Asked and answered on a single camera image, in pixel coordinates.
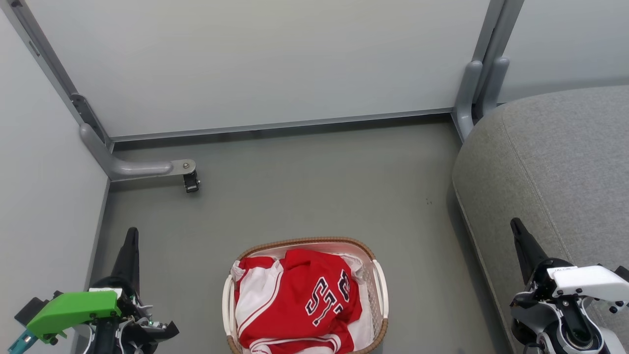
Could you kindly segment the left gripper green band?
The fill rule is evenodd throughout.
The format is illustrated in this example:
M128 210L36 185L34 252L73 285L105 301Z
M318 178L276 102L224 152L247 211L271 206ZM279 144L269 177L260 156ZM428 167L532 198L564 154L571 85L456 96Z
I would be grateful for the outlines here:
M140 317L142 301L135 286L140 285L139 230L130 227L123 246L117 254L112 276L95 282L87 291L63 292L51 302L56 304L58 326L27 328L44 343L52 343L57 336L65 337L65 330L98 320Z

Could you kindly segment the grey partition bottom rail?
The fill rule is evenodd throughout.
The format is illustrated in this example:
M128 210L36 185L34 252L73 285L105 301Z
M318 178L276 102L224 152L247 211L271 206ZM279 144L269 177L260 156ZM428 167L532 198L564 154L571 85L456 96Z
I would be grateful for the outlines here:
M171 139L171 138L197 137L197 136L216 135L216 134L230 134L230 133L239 133L239 132L246 132L246 131L285 129L285 128L296 128L296 127L299 128L299 127L310 127L310 126L316 126L316 125L329 125L329 124L340 124L340 123L355 123L355 122L373 121L373 120L378 120L378 119L424 117L428 115L451 114L453 111L454 111L453 107L447 107L447 108L439 108L439 109L398 112L398 113L392 113L392 114L373 114L373 115L357 115L357 116L352 116L352 117L341 117L341 118L308 119L308 120L303 120L303 121L255 124L255 125L246 125L246 126L240 126L240 127L195 129L195 130L186 130L186 131L164 132L164 133L157 133L157 134L121 135L121 136L111 137L111 140L113 143L116 143L116 144L135 143L135 142L142 142L142 141L156 141L156 140Z

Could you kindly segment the grey upholstered couch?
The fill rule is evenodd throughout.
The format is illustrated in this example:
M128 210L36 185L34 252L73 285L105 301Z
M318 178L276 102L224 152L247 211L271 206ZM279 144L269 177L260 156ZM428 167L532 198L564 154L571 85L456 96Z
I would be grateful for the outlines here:
M510 221L551 257L629 269L629 87L564 90L497 107L459 150L454 193L507 354L522 354L509 304L525 289Z

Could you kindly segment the white basket brown woven rim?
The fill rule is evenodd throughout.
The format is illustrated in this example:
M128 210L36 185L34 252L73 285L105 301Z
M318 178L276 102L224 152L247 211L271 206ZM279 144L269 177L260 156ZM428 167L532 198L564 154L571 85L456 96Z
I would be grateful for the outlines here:
M274 256L278 258L292 249L310 249L333 255L349 255L361 260L364 269L362 280L366 282L366 289L360 293L368 296L372 338L366 347L349 354L381 354L378 349L386 336L389 324L389 294L386 276L371 249L363 242L348 237L311 237L258 245L243 252L237 260L240 261L247 256ZM236 279L233 275L229 275L225 280L222 294L223 328L232 354L250 354L238 342L235 288Z

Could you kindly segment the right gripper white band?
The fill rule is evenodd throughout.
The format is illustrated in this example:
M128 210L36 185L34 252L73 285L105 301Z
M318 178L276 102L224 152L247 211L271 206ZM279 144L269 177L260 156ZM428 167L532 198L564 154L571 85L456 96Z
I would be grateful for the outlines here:
M531 279L531 306L578 306L585 298L604 300L616 311L629 304L629 280L617 272L602 265L578 267L564 260L547 260L521 219L513 218L510 227L524 284Z

